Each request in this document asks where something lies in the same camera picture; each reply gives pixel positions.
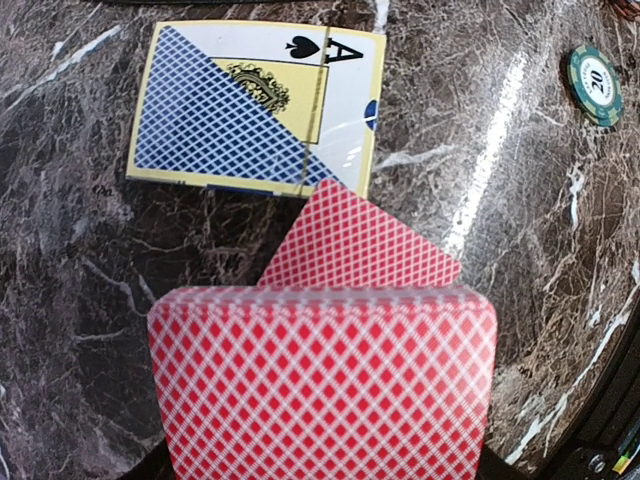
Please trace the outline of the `red card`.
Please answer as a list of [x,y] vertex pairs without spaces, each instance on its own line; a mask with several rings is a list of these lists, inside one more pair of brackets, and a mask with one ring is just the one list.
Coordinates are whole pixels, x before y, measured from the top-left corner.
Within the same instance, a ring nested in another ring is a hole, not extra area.
[[323,180],[264,270],[261,287],[446,287],[454,257],[334,180]]

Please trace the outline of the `red backed card deck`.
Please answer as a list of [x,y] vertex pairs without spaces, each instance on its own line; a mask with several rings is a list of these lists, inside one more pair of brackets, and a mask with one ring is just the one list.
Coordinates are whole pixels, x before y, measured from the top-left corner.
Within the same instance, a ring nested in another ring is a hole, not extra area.
[[465,288],[187,287],[150,309],[180,479],[471,479],[493,305]]

